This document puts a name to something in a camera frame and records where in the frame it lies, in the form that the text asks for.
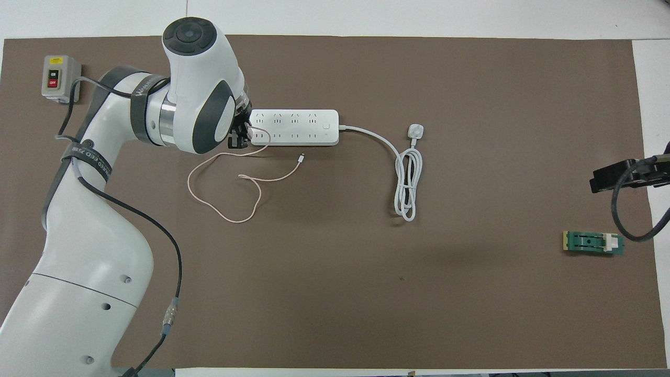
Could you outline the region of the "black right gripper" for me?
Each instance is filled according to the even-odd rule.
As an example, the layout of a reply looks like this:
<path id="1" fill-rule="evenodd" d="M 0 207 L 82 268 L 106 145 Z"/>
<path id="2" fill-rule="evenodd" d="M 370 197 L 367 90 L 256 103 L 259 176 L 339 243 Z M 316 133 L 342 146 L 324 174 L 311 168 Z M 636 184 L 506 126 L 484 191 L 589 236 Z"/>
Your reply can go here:
<path id="1" fill-rule="evenodd" d="M 632 188 L 661 187 L 669 182 L 669 155 L 660 154 L 641 160 L 622 160 L 593 171 L 589 179 L 591 193 L 612 190 L 618 179 L 634 165 Z"/>

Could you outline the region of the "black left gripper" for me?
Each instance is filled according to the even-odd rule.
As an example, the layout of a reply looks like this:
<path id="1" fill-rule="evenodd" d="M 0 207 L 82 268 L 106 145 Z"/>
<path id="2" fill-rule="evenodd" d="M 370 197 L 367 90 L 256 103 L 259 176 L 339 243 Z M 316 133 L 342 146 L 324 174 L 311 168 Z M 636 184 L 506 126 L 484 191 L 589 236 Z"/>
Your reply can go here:
<path id="1" fill-rule="evenodd" d="M 236 110 L 231 124 L 230 133 L 232 135 L 228 136 L 228 148 L 229 149 L 245 149 L 248 148 L 249 138 L 245 135 L 237 134 L 248 134 L 248 122 L 250 121 L 251 112 L 253 110 L 253 104 L 251 101 L 242 101 L 239 104 L 236 104 Z"/>

